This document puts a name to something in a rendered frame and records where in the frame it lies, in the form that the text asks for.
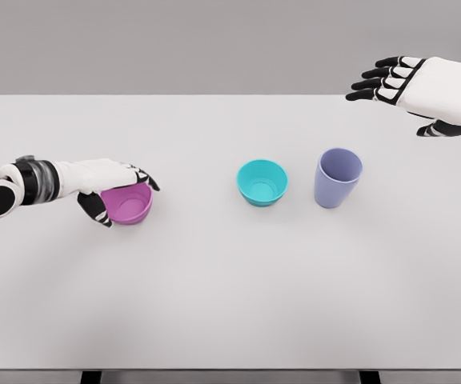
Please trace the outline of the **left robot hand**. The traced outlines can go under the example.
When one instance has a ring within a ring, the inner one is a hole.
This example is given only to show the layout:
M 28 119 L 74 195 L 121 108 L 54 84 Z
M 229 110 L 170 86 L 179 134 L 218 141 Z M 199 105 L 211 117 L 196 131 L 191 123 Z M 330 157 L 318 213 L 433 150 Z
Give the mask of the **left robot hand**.
M 76 183 L 77 201 L 95 222 L 111 227 L 112 222 L 100 193 L 103 190 L 146 183 L 153 191 L 160 191 L 157 182 L 143 169 L 110 159 L 81 162 Z

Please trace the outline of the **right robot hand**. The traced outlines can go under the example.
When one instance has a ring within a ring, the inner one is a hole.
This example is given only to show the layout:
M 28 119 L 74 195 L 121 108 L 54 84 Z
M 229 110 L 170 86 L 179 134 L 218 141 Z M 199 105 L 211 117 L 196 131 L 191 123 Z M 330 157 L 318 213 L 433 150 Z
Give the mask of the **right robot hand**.
M 378 60 L 351 85 L 347 101 L 372 100 L 404 109 L 431 123 L 419 137 L 461 136 L 461 62 L 439 57 L 394 56 Z

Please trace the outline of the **pink bowl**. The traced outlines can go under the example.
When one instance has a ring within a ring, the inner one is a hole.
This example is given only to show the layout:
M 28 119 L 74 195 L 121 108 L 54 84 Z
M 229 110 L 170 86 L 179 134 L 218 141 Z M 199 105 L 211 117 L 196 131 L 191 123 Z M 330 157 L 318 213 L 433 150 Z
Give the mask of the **pink bowl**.
M 109 219 L 122 225 L 140 223 L 153 202 L 153 190 L 146 183 L 103 190 L 100 195 Z

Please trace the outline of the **lavender cup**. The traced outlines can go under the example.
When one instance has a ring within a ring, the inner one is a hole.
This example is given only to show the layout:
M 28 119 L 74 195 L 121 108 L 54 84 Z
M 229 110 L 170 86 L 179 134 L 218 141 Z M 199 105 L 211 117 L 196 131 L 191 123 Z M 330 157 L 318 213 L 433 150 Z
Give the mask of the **lavender cup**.
M 315 171 L 315 201 L 330 209 L 340 206 L 363 173 L 363 162 L 351 150 L 331 148 L 321 154 Z

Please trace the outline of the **teal bowl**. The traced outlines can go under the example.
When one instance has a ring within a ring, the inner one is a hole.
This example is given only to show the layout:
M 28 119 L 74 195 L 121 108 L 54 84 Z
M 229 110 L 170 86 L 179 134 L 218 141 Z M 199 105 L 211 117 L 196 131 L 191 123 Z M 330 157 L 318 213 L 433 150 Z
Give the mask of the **teal bowl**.
M 265 207 L 276 203 L 287 191 L 287 172 L 277 163 L 255 159 L 242 165 L 236 176 L 240 194 L 252 206 Z

